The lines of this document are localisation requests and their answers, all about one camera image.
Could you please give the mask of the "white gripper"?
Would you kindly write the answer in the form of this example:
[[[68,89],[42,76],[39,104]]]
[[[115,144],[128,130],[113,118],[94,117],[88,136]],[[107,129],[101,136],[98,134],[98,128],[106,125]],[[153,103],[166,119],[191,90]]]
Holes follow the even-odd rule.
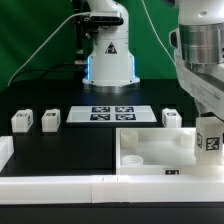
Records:
[[[169,34],[180,86],[224,120],[224,29],[177,28]]]

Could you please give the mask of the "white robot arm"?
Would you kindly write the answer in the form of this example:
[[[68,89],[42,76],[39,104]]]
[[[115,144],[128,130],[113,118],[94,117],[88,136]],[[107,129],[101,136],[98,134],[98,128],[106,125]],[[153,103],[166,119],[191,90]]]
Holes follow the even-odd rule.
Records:
[[[199,104],[224,120],[224,0],[162,0],[177,8],[178,27],[170,32],[181,87]],[[87,0],[86,25],[94,30],[87,59],[89,87],[124,88],[139,82],[128,47],[129,15],[115,0]]]

